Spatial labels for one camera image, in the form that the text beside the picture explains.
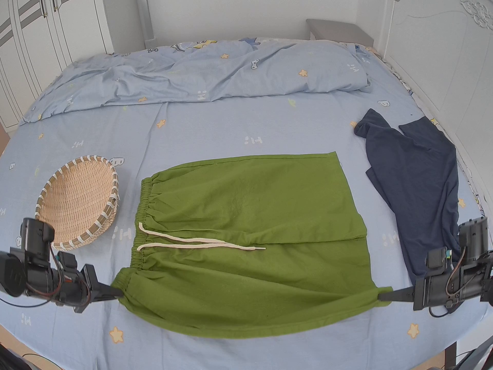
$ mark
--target white wardrobe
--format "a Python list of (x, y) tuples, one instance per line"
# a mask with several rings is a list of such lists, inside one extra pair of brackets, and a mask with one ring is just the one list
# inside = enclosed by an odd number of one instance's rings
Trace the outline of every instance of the white wardrobe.
[(22, 115), (77, 60), (144, 49), (136, 0), (0, 0), (0, 122)]

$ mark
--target woven basket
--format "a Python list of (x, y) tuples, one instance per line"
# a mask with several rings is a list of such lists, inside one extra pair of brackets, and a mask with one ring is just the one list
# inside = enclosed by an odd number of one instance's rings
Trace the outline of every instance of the woven basket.
[(35, 218), (55, 229), (53, 248), (69, 251), (92, 243), (113, 223), (118, 208), (118, 174), (109, 160), (82, 156), (46, 182)]

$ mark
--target headboard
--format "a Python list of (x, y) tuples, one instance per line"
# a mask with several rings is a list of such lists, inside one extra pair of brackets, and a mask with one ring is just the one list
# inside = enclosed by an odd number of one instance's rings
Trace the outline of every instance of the headboard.
[(386, 0), (376, 48), (456, 145), (492, 216), (493, 0)]

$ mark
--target light blue bed sheet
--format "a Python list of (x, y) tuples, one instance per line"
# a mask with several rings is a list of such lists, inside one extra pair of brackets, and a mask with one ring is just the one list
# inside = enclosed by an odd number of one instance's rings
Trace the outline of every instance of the light blue bed sheet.
[[(211, 67), (210, 61), (200, 63), (204, 66), (199, 76), (186, 74), (192, 78), (188, 82), (186, 78), (180, 79), (182, 82), (168, 81), (173, 84), (173, 97), (189, 97), (188, 102), (171, 97), (163, 99), (167, 93), (158, 92), (159, 84), (167, 81), (163, 73), (159, 74), (159, 81), (143, 79), (142, 73), (137, 74), (142, 81), (134, 81), (129, 80), (128, 72), (120, 75), (128, 67), (123, 67), (123, 71), (118, 69), (118, 73), (111, 69), (98, 74), (106, 77), (101, 81), (93, 79), (90, 88), (79, 84), (81, 77), (77, 71), (68, 80), (64, 75), (69, 70), (64, 72), (54, 83), (54, 88), (61, 90), (49, 88), (41, 96), (34, 110), (25, 117), (30, 123), (19, 127), (0, 158), (0, 249), (6, 251), (17, 245), (22, 218), (34, 214), (37, 197), (51, 174), (81, 155), (97, 154), (112, 159), (119, 174), (121, 201), (114, 224), (95, 242), (72, 252), (77, 256), (79, 268), (84, 263), (93, 264), (99, 280), (110, 283), (120, 268), (130, 262), (143, 178), (195, 160), (336, 151), (355, 205), (368, 229), (373, 281), (377, 286), (394, 289), (409, 286), (394, 214), (365, 174), (370, 167), (365, 140), (354, 135), (352, 122), (360, 120), (368, 108), (382, 114), (392, 127), (419, 119), (423, 114), (410, 93), (374, 55), (354, 45), (348, 45), (347, 50), (337, 46), (342, 50), (342, 58), (330, 66), (326, 61), (330, 59), (329, 49), (337, 53), (339, 50), (327, 47), (328, 43), (323, 46), (311, 41), (242, 43), (218, 42), (192, 51), (183, 46), (184, 52), (159, 48), (164, 50), (166, 59), (168, 55), (176, 61), (190, 59), (193, 65), (202, 61), (200, 53), (209, 54), (209, 60), (212, 52), (219, 56), (227, 54), (228, 58), (222, 58), (227, 60), (241, 50), (237, 63), (228, 62), (231, 68), (227, 70), (227, 78), (234, 78), (242, 70), (246, 73), (229, 83), (218, 80), (216, 74), (210, 78), (210, 72), (205, 73)], [(288, 62), (281, 57), (278, 62), (266, 64), (269, 67), (261, 73), (262, 83), (248, 90), (252, 94), (271, 92), (275, 96), (231, 97), (244, 96), (245, 76), (252, 82), (249, 77), (252, 71), (260, 70), (258, 63), (257, 69), (251, 68), (258, 56), (266, 57), (268, 62), (269, 57), (276, 55), (275, 51), (285, 53), (282, 50), (294, 45), (298, 52), (289, 55)], [(308, 69), (299, 58), (300, 51), (311, 59), (312, 54), (308, 52), (317, 48), (327, 54), (323, 59), (313, 58)], [(138, 54), (148, 59), (153, 53)], [(242, 53), (248, 57), (241, 58)], [(101, 59), (120, 58), (103, 56)], [(340, 81), (334, 70), (345, 69), (343, 65), (349, 68), (348, 77)], [(277, 72), (280, 68), (295, 71), (292, 83), (283, 84), (281, 78), (286, 72)], [(211, 71), (214, 70), (219, 69), (213, 66)], [(306, 82), (299, 75), (301, 70), (307, 71), (310, 80), (313, 76), (310, 85), (298, 81)], [(87, 85), (91, 74), (86, 75)], [(348, 90), (351, 86), (364, 91), (321, 93), (334, 87)], [(80, 93), (74, 97), (75, 89)], [(214, 101), (203, 100), (200, 97), (203, 93), (198, 94), (197, 89), (206, 90), (206, 98)], [(480, 215), (462, 172), (459, 172), (459, 198), (466, 205), (459, 207), (459, 222)], [(2, 298), (24, 305), (38, 302), (4, 294)], [(25, 309), (0, 302), (0, 323), (36, 352), (67, 370), (404, 370), (436, 355), (465, 335), (487, 310), (486, 303), (472, 299), (454, 314), (435, 319), (427, 311), (413, 312), (410, 303), (392, 303), (320, 329), (247, 340), (205, 339), (163, 330), (128, 312), (117, 301), (92, 304), (83, 314), (54, 304)]]

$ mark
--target bed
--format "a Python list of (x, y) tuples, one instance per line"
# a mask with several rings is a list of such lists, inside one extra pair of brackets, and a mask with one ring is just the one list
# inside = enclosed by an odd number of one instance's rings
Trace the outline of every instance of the bed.
[[(476, 1), (484, 9), (467, 3)], [(493, 75), (489, 48), (493, 24), (491, 16), (485, 16), (488, 9), (493, 10), (491, 0), (387, 0), (384, 36), (377, 49), (391, 67), (359, 45), (262, 38), (182, 43), (75, 64), (33, 105), (0, 158), (0, 246), (6, 250), (18, 245), (20, 222), (34, 213), (40, 190), (55, 170), (81, 155), (107, 157), (119, 174), (116, 220), (95, 242), (73, 253), (79, 266), (95, 265), (99, 280), (110, 283), (130, 261), (143, 178), (196, 160), (336, 151), (368, 229), (373, 281), (379, 287), (410, 286), (394, 215), (365, 175), (370, 167), (365, 143), (354, 135), (353, 125), (368, 108), (382, 114), (392, 127), (426, 114), (459, 151), (459, 198), (464, 205), (459, 207), (459, 223), (488, 215), (492, 187), (488, 170), (493, 163), (493, 138), (485, 123), (493, 114), (487, 109), (491, 88), (486, 84)], [(362, 68), (359, 74), (367, 73), (371, 89), (350, 90), (345, 88), (350, 85), (339, 83), (332, 90), (324, 88), (324, 81), (298, 89), (276, 81), (275, 71), (266, 71), (264, 83), (252, 87), (224, 87), (223, 77), (215, 79), (213, 89), (187, 81), (186, 63), (206, 54), (220, 52), (224, 57), (217, 64), (244, 59), (242, 64), (251, 65), (251, 72), (262, 70), (263, 62), (251, 56), (272, 56), (293, 48), (307, 54), (313, 50), (316, 56), (318, 48), (329, 45), (349, 51), (356, 63), (353, 68), (348, 64), (348, 69), (357, 73)], [(135, 87), (127, 81), (131, 72), (114, 69), (107, 70), (103, 83), (88, 89), (89, 74), (98, 65), (125, 70), (133, 67), (124, 63), (126, 59), (145, 59), (148, 72), (153, 72), (161, 57), (176, 59), (176, 54), (183, 64), (168, 69), (178, 71), (168, 75), (184, 78), (184, 96), (163, 91), (165, 100), (151, 85)], [(283, 60), (287, 65), (293, 61)], [(310, 67), (299, 67), (296, 74), (323, 73), (324, 62), (315, 60)], [(204, 70), (204, 81), (207, 75)], [(62, 88), (63, 92), (51, 91)], [(8, 299), (17, 304), (34, 302), (26, 297)], [(245, 340), (204, 339), (163, 330), (117, 301), (92, 304), (82, 314), (69, 307), (22, 309), (0, 302), (0, 323), (66, 369), (381, 370), (418, 365), (464, 336), (488, 312), (488, 305), (478, 299), (468, 300), (444, 319), (432, 318), (427, 311), (413, 312), (408, 303), (392, 303), (323, 328)]]

